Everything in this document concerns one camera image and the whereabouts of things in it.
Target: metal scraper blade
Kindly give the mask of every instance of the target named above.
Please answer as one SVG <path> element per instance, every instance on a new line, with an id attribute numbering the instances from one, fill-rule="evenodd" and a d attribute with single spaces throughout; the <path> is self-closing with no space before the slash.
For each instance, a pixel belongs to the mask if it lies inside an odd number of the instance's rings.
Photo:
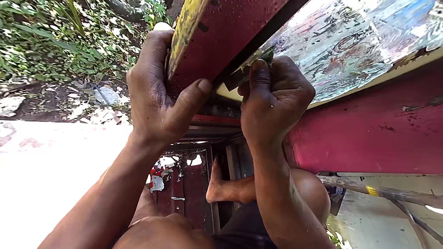
<path id="1" fill-rule="evenodd" d="M 233 72 L 230 76 L 226 78 L 224 81 L 226 88 L 228 91 L 232 91 L 236 89 L 243 83 L 249 82 L 249 71 L 251 69 L 252 63 L 257 59 L 262 59 L 267 62 L 269 68 L 272 67 L 272 59 L 274 58 L 274 49 L 275 46 L 272 45 L 268 49 L 266 49 L 263 53 L 257 54 L 254 53 L 248 60 L 246 60 L 241 67 Z"/>

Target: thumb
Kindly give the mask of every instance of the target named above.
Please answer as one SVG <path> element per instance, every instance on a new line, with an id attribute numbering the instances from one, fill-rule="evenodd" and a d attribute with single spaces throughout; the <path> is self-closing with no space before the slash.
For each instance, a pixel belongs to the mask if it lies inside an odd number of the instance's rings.
<path id="1" fill-rule="evenodd" d="M 172 115 L 181 118 L 183 122 L 192 117 L 200 110 L 203 103 L 212 92 L 212 84 L 207 79 L 198 79 L 183 90 L 175 105 L 172 107 Z"/>
<path id="2" fill-rule="evenodd" d="M 251 70 L 249 72 L 249 87 L 251 92 L 270 91 L 271 75 L 266 61 L 258 59 L 251 65 Z"/>

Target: foot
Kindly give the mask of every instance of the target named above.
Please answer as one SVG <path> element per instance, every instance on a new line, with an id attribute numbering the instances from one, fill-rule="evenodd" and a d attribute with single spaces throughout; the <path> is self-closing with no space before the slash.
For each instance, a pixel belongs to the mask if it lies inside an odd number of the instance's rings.
<path id="1" fill-rule="evenodd" d="M 212 163 L 211 180 L 209 181 L 208 191 L 206 192 L 206 201 L 208 203 L 214 203 L 220 201 L 220 193 L 222 190 L 223 180 L 222 172 L 218 165 L 217 158 Z"/>

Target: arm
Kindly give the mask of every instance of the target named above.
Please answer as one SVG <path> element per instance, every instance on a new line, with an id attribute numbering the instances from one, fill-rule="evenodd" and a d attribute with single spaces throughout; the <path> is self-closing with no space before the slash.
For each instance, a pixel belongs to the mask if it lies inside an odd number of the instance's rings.
<path id="1" fill-rule="evenodd" d="M 314 88 L 282 56 L 274 59 L 271 70 L 263 60 L 254 62 L 250 84 L 238 91 L 244 96 L 241 126 L 253 157 L 257 203 L 272 241 L 281 249 L 334 248 L 299 196 L 281 148 L 314 97 Z"/>
<path id="2" fill-rule="evenodd" d="M 128 228 L 146 178 L 163 150 L 187 131 L 212 90 L 204 79 L 174 103 L 163 84 L 173 31 L 151 31 L 128 72 L 134 130 L 112 166 L 45 238 L 40 249 L 111 248 Z"/>

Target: forearm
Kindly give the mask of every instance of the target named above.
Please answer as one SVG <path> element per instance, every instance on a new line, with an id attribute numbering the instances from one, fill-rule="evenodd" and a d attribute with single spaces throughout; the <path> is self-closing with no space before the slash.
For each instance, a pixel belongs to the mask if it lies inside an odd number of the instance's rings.
<path id="1" fill-rule="evenodd" d="M 251 146 L 251 154 L 260 214 L 277 247 L 331 248 L 323 226 L 292 182 L 281 147 Z"/>
<path id="2" fill-rule="evenodd" d="M 112 166 L 58 223 L 40 248 L 111 247 L 127 229 L 146 178 L 163 149 L 156 141 L 141 143 L 130 137 Z"/>

